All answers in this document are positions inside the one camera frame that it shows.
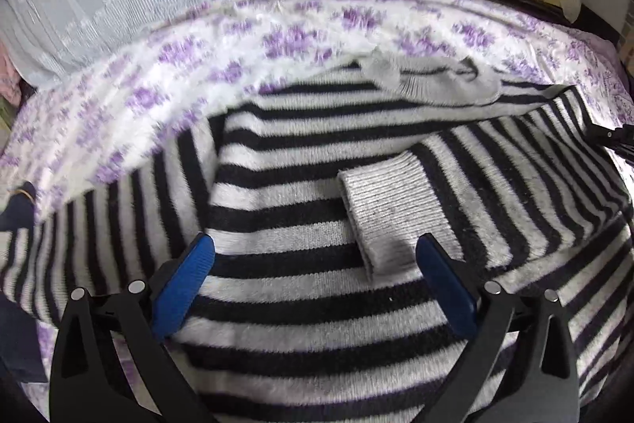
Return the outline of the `black white striped sweater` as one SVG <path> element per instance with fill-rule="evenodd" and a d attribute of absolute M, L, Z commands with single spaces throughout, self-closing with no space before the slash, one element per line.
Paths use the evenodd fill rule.
<path fill-rule="evenodd" d="M 431 58 L 319 75 L 171 138 L 143 167 L 1 236 L 1 291 L 58 324 L 71 292 L 216 261 L 176 333 L 222 422 L 404 422 L 463 349 L 415 262 L 551 289 L 589 406 L 633 342 L 633 203 L 573 86 Z"/>

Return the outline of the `purple floral bed sheet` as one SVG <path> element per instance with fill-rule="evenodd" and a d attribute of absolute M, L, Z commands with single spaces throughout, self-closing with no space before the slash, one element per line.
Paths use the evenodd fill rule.
<path fill-rule="evenodd" d="M 633 118 L 612 54 L 587 35 L 483 0 L 217 0 L 189 20 L 77 74 L 26 114 L 39 122 L 75 118 L 74 150 L 97 149 L 103 130 L 125 138 L 141 164 L 195 123 L 226 114 L 362 60 L 471 60 L 539 85 L 573 86 L 589 122 Z M 66 180 L 56 208 L 137 168 L 119 155 Z"/>

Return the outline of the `dark navy garment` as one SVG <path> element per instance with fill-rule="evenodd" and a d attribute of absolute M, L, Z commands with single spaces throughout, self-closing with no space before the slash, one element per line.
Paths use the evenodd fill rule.
<path fill-rule="evenodd" d="M 0 231 L 31 229 L 34 226 L 36 191 L 31 182 L 15 189 L 0 215 Z"/>

